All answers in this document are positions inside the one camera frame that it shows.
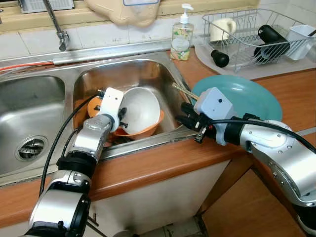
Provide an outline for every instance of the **white mug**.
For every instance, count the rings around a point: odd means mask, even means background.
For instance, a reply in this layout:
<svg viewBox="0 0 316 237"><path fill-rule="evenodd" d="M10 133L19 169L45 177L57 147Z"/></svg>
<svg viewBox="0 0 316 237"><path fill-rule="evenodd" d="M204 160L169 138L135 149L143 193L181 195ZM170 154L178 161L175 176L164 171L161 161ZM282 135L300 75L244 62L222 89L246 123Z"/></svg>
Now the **white mug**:
<svg viewBox="0 0 316 237"><path fill-rule="evenodd" d="M229 34L222 31L220 28L222 28L223 30L231 34L235 33L236 28L237 28L236 22L232 18L222 18L222 19L213 21L213 24L210 24L210 27L209 27L210 41L228 39Z"/></svg>

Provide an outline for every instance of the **faucet spout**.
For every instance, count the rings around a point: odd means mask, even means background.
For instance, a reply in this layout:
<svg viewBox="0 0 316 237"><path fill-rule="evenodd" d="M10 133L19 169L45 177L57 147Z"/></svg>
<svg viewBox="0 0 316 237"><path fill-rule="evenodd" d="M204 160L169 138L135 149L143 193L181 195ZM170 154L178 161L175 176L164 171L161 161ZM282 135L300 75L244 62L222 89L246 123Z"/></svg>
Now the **faucet spout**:
<svg viewBox="0 0 316 237"><path fill-rule="evenodd" d="M56 19L56 16L54 14L54 11L51 7L51 4L49 2L49 0L43 0L44 1L44 4L45 4L45 7L47 9L47 12L51 18L51 20L53 21L54 25L55 25L55 28L56 28L56 34L59 38L59 50L60 51L66 51L67 50L67 46L68 46L68 42L70 40L69 38L69 35L67 33L67 31L63 31L61 29L61 27L59 26L58 24L58 21Z"/></svg>

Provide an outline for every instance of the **double sink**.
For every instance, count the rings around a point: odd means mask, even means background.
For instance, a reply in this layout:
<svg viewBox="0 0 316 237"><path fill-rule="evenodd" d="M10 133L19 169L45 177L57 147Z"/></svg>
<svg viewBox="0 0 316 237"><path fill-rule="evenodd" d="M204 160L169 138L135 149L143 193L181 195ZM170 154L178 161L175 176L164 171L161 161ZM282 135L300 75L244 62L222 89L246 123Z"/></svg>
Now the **double sink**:
<svg viewBox="0 0 316 237"><path fill-rule="evenodd" d="M188 88L165 52L0 77L0 185L39 176L63 121L98 89L146 87L165 113L153 136L113 143L103 151L101 160L192 137L195 133L175 120L182 113L181 103L189 99L171 86L173 82ZM49 172L56 170L54 164L70 133L87 118L84 107L68 124Z"/></svg>

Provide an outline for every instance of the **bowl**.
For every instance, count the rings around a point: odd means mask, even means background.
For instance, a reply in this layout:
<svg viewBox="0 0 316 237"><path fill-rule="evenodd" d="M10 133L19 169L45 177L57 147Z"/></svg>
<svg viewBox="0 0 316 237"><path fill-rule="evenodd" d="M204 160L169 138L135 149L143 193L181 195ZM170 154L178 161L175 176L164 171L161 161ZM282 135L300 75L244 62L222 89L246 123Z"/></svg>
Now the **bowl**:
<svg viewBox="0 0 316 237"><path fill-rule="evenodd" d="M232 102L239 117L250 113L263 120L282 120L282 108L278 100L254 81L231 75L211 76L196 83L192 93L200 96L212 87L217 87Z"/></svg>
<svg viewBox="0 0 316 237"><path fill-rule="evenodd" d="M146 88L134 87L125 92L121 108L127 111L123 119L128 134L136 134L156 124L160 117L160 105L156 96Z"/></svg>
<svg viewBox="0 0 316 237"><path fill-rule="evenodd" d="M99 112L98 110L95 110L94 108L96 106L100 106L102 102L102 99L99 97L94 97L92 98L89 103L88 103L88 114L90 116L90 118L94 117L97 115L97 113Z"/></svg>
<svg viewBox="0 0 316 237"><path fill-rule="evenodd" d="M163 117L164 117L164 112L163 110L160 110L159 120L154 125L147 127L146 129L135 134L127 134L121 127L119 127L113 134L116 137L128 137L133 140L139 140L142 138L150 137L156 131L158 125L163 120Z"/></svg>

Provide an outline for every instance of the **teal plate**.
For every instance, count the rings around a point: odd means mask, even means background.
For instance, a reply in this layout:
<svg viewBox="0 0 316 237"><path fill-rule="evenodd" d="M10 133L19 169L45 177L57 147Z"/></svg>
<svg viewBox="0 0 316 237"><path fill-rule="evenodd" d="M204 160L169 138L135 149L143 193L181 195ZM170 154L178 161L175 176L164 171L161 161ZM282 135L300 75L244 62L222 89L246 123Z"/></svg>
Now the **teal plate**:
<svg viewBox="0 0 316 237"><path fill-rule="evenodd" d="M282 108L278 100L264 87L251 80L229 75L212 76L200 80L192 92L200 96L211 87L217 87L232 102L239 117L250 113L260 119L282 120Z"/></svg>

